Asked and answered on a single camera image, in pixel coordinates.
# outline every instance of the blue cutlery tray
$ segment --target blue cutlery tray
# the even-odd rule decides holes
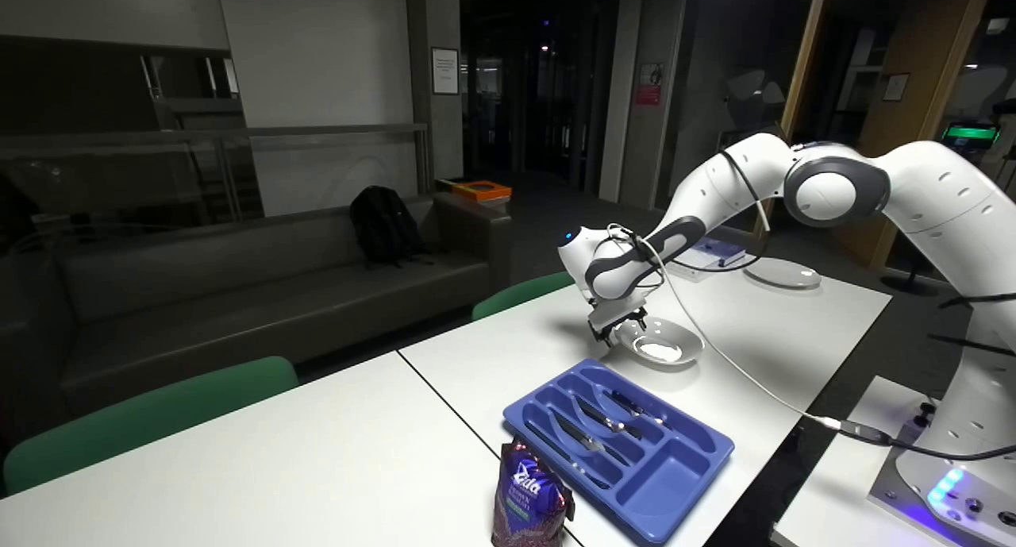
[[[653,419],[635,416],[607,396],[620,391]],[[578,406],[581,397],[614,422],[642,436],[614,432]],[[562,414],[585,434],[613,447],[628,461],[624,466],[606,451],[590,451],[558,423]],[[734,450],[734,442],[653,397],[593,360],[585,360],[539,386],[504,411],[505,420],[542,460],[607,514],[627,525],[651,544],[666,541],[705,492]],[[589,476],[610,486],[601,489],[541,439],[526,424],[552,439]]]

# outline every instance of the white table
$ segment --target white table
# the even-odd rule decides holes
[[[849,420],[896,434],[927,399],[876,376]],[[889,448],[836,436],[773,530],[783,547],[951,545],[940,542],[868,499]]]
[[[675,279],[707,335],[777,394],[805,409],[849,355],[889,297],[826,279],[818,290],[787,292],[760,286],[742,272],[693,284]],[[650,315],[691,326],[660,289]],[[662,373],[608,353],[586,323],[588,306],[567,288],[492,317],[400,350],[462,419],[497,449],[511,434],[502,411],[539,382],[587,358],[600,359],[659,398],[734,439],[737,448],[669,545],[701,545],[762,470],[798,414],[780,407],[710,350],[694,368]],[[584,547],[629,540],[587,500],[578,497],[568,529]]]
[[[0,545],[474,547],[497,477],[391,353],[4,499]]]

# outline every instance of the black backpack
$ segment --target black backpack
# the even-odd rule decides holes
[[[400,260],[430,253],[405,202],[391,188],[367,186],[350,204],[350,219],[368,262],[397,267]]]

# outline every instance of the grey sofa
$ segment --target grey sofa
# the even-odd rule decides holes
[[[233,364],[300,363],[509,284],[510,218],[452,194],[406,205],[431,263],[367,267],[347,208],[8,257],[3,438]]]

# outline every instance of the tilda logo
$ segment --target tilda logo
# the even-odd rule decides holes
[[[518,463],[518,469],[515,470],[512,480],[515,482],[515,485],[532,495],[539,493],[539,482],[536,481],[536,478],[529,477],[529,470],[521,462]]]

